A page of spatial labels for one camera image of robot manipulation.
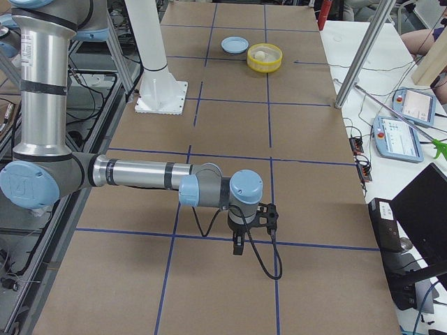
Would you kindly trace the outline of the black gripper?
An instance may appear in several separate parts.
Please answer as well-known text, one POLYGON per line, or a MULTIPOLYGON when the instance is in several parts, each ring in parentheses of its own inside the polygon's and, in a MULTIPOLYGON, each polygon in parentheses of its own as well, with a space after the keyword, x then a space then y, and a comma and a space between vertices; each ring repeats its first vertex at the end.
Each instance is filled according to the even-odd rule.
POLYGON ((244 236, 246 227, 244 224, 229 222, 229 227, 233 231, 233 255, 242 255, 244 251, 244 236))

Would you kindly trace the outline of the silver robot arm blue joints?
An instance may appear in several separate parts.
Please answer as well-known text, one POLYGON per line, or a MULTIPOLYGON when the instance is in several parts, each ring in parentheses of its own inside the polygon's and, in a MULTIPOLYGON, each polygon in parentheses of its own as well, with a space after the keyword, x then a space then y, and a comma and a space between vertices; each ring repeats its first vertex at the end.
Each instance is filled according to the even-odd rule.
POLYGON ((105 1, 13 1, 12 17, 21 33, 22 134, 1 170, 1 190, 12 203, 40 209, 104 185, 161 189, 177 191, 184 206, 227 211, 233 230, 260 225, 263 181, 252 170, 224 177, 212 163, 123 161, 66 145, 69 43, 108 39, 105 1))

